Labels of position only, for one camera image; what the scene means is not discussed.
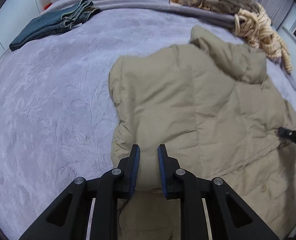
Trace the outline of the white wardrobe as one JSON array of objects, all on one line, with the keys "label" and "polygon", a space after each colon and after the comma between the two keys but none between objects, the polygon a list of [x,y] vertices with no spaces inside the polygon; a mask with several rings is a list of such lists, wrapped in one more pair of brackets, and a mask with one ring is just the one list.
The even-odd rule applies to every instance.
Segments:
[{"label": "white wardrobe", "polygon": [[6,0],[0,9],[0,57],[10,42],[39,14],[36,0]]}]

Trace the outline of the grey curtain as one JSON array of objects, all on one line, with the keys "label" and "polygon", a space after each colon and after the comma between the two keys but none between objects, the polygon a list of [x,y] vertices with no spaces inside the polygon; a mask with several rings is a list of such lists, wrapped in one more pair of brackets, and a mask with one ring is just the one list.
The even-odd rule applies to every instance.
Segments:
[{"label": "grey curtain", "polygon": [[278,29],[287,14],[289,13],[294,0],[257,0],[268,16],[271,18],[272,25]]}]

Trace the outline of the brown fuzzy garment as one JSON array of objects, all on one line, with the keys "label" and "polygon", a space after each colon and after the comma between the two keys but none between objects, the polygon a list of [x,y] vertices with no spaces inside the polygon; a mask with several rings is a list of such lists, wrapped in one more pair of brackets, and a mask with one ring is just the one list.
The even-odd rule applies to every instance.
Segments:
[{"label": "brown fuzzy garment", "polygon": [[240,9],[259,12],[258,4],[253,0],[169,0],[169,3],[229,15],[237,14]]}]

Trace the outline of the purple bed blanket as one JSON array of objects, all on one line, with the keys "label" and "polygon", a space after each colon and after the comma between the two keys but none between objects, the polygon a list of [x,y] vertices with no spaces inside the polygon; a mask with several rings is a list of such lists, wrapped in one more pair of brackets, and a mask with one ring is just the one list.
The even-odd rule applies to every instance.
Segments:
[{"label": "purple bed blanket", "polygon": [[117,165],[111,157],[119,119],[108,79],[119,57],[189,44],[195,26],[249,46],[197,12],[174,14],[168,0],[91,1],[136,7],[102,11],[0,59],[0,228],[9,239],[18,239],[74,178]]}]

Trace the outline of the beige puffer jacket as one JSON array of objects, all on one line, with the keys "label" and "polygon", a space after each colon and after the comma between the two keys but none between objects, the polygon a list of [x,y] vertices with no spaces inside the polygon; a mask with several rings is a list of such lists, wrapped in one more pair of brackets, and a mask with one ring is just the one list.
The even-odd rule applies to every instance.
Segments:
[{"label": "beige puffer jacket", "polygon": [[109,73],[119,123],[114,164],[140,147],[133,198],[120,239],[179,239],[180,203],[162,195],[157,148],[199,178],[223,178],[283,238],[296,224],[296,112],[267,75],[265,54],[195,26],[189,44],[122,56]]}]

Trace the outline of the folded dark blue jeans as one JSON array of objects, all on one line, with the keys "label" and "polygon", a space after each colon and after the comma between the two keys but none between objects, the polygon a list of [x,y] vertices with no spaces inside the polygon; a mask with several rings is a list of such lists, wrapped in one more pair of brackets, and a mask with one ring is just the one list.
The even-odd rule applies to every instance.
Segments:
[{"label": "folded dark blue jeans", "polygon": [[81,0],[71,7],[49,11],[32,19],[10,43],[9,49],[18,50],[26,43],[51,35],[64,34],[76,26],[86,23],[101,10],[90,0]]}]

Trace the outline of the cream striped garment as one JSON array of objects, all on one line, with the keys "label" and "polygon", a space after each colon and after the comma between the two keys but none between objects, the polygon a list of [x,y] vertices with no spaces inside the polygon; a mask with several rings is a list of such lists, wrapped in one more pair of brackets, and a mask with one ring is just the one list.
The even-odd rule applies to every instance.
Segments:
[{"label": "cream striped garment", "polygon": [[264,50],[269,59],[281,59],[285,71],[290,73],[293,67],[286,42],[273,29],[271,18],[264,7],[256,3],[259,6],[258,13],[240,9],[237,14],[232,15],[235,21],[233,32],[245,39],[248,45]]}]

